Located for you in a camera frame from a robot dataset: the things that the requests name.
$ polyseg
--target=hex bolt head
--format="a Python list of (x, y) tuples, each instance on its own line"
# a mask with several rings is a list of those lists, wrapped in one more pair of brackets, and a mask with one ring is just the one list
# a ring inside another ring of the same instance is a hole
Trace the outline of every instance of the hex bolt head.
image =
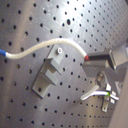
[(63, 52), (62, 48), (59, 47), (59, 48), (57, 49), (57, 53), (58, 53), (58, 54), (62, 54), (62, 52)]

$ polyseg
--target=metal clamp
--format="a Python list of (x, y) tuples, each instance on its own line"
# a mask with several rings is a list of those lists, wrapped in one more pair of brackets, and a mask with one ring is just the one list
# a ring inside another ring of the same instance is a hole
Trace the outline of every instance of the metal clamp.
[(64, 52), (58, 45), (54, 45), (50, 54), (48, 55), (44, 65), (42, 66), (38, 76), (33, 85), (35, 91), (41, 98), (43, 98), (50, 86), (50, 84), (57, 85), (58, 79), (55, 77), (55, 72), (59, 74), (63, 72), (60, 67), (60, 62), (63, 59)]

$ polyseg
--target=white cable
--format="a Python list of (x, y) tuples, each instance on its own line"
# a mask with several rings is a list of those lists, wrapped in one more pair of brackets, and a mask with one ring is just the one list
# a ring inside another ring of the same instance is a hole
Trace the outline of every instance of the white cable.
[(84, 95), (81, 96), (81, 100), (86, 100), (88, 97), (90, 97), (90, 95), (92, 93), (94, 93), (94, 91), (96, 91), (99, 88), (98, 85), (95, 85), (90, 91), (88, 91), (87, 93), (85, 93)]
[(116, 96), (114, 96), (112, 94), (110, 94), (110, 97), (113, 98), (114, 100), (119, 100), (119, 97), (116, 97)]
[(110, 96), (111, 98), (113, 98), (114, 100), (119, 100), (119, 97), (116, 97), (112, 94), (109, 95), (109, 92), (106, 91), (94, 91), (92, 92), (90, 95), (87, 95), (86, 97), (81, 97), (81, 100), (86, 100), (87, 98), (89, 98), (90, 96), (93, 95), (103, 95), (103, 96)]
[(10, 54), (6, 52), (6, 57), (9, 59), (20, 59), (23, 58), (24, 56), (27, 56), (28, 54), (42, 48), (45, 46), (53, 45), (53, 44), (68, 44), (72, 47), (74, 47), (81, 55), (83, 58), (87, 55), (86, 52), (83, 50), (82, 47), (80, 47), (76, 42), (70, 40), (70, 39), (65, 39), (65, 38), (56, 38), (48, 41), (41, 42), (37, 45), (34, 45), (33, 47), (27, 49), (26, 51), (18, 54)]

